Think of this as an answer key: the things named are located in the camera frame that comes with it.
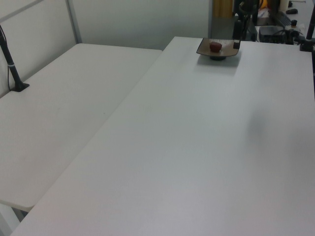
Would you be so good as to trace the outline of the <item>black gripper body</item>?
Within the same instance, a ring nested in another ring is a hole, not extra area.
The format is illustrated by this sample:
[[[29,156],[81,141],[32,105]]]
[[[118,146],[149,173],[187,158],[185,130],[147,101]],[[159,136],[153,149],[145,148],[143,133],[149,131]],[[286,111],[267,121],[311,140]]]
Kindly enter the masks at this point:
[[[237,2],[237,15],[240,21],[246,17],[251,18],[253,22],[257,21],[259,10],[258,0],[239,0]]]

